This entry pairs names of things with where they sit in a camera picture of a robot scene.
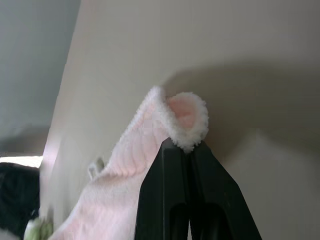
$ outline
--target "pink towel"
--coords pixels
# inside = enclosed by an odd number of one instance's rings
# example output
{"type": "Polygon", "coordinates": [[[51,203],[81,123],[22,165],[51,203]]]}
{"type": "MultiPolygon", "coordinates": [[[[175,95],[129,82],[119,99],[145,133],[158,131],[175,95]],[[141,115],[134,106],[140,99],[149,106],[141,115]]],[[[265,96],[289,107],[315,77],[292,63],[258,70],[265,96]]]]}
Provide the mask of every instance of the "pink towel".
{"type": "Polygon", "coordinates": [[[161,143],[170,137],[187,153],[207,132],[208,110],[200,97],[183,92],[166,98],[163,88],[153,87],[107,166],[49,240],[133,240],[140,187],[161,143]]]}

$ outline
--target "white wall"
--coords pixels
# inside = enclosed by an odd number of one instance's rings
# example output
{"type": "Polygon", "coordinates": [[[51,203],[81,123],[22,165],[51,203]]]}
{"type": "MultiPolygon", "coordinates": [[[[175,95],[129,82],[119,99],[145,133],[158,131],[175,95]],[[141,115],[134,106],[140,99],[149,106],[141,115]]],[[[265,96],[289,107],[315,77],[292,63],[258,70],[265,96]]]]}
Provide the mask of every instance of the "white wall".
{"type": "Polygon", "coordinates": [[[316,240],[320,5],[313,0],[83,0],[41,172],[55,228],[153,85],[207,101],[206,142],[264,240],[316,240]]]}
{"type": "Polygon", "coordinates": [[[79,6],[0,1],[0,152],[42,153],[79,6]]]}

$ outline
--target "ceiling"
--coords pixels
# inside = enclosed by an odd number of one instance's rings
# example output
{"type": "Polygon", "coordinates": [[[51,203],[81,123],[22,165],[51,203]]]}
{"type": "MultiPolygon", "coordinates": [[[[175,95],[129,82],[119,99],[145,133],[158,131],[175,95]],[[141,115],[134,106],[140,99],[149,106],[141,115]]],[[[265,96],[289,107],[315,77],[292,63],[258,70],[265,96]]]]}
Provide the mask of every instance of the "ceiling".
{"type": "Polygon", "coordinates": [[[0,153],[42,153],[80,0],[0,1],[0,153]]]}

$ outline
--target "dark object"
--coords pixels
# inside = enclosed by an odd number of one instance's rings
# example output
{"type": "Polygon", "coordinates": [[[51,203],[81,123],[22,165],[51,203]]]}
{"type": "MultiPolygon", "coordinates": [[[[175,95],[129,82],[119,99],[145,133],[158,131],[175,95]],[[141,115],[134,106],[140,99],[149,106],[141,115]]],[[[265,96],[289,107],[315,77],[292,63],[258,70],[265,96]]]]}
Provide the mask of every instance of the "dark object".
{"type": "Polygon", "coordinates": [[[23,239],[27,223],[39,216],[39,170],[0,163],[0,228],[23,239]]]}
{"type": "Polygon", "coordinates": [[[261,240],[232,177],[202,142],[188,155],[168,138],[139,195],[135,240],[261,240]]]}

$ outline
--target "green object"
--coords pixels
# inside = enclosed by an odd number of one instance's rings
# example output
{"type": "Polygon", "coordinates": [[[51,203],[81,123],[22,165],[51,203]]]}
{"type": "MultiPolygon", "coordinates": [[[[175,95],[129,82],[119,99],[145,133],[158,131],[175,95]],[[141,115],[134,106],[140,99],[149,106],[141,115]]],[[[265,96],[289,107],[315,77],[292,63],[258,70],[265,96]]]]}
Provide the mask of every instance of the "green object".
{"type": "Polygon", "coordinates": [[[26,226],[23,240],[47,240],[53,233],[53,224],[40,218],[30,220],[26,226]]]}

